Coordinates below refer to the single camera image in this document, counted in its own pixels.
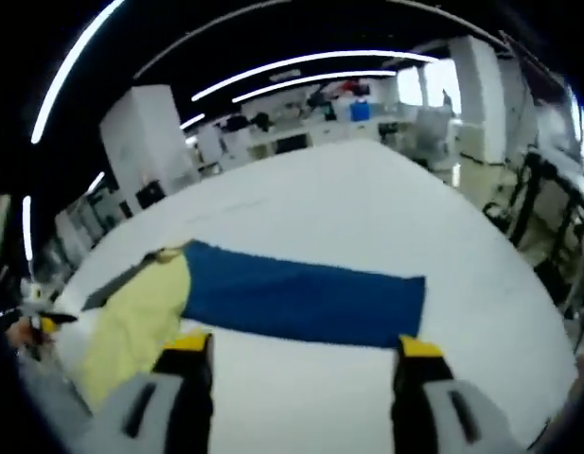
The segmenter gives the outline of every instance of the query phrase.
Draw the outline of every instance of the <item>ceiling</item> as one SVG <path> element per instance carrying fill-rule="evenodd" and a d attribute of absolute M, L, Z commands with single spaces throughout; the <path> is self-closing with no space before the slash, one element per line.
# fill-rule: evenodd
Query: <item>ceiling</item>
<path fill-rule="evenodd" d="M 183 120 L 199 113 L 210 117 L 226 113 L 231 97 L 270 84 L 268 75 L 196 103 L 191 96 L 261 64 L 330 50 L 407 51 L 469 33 L 439 15 L 386 0 L 362 0 L 352 6 L 272 1 L 194 34 L 135 79 L 143 66 L 185 35 L 257 2 L 125 0 L 84 48 L 57 97 L 41 142 L 31 146 L 35 118 L 56 71 L 81 31 L 108 3 L 77 0 L 53 8 L 44 2 L 30 2 L 23 9 L 6 7 L 10 12 L 3 21 L 11 25 L 11 33 L 1 37 L 0 47 L 0 116 L 6 120 L 0 128 L 0 192 L 33 196 L 34 229 L 40 236 L 49 234 L 54 215 L 83 193 L 101 170 L 111 178 L 97 125 L 133 84 L 168 84 Z M 500 29 L 503 17 L 494 8 L 499 2 L 437 3 L 492 34 Z M 534 0 L 521 3 L 535 5 Z M 447 49 L 428 53 L 445 57 Z M 381 63 L 333 59 L 299 69 L 310 75 L 376 69 Z"/>

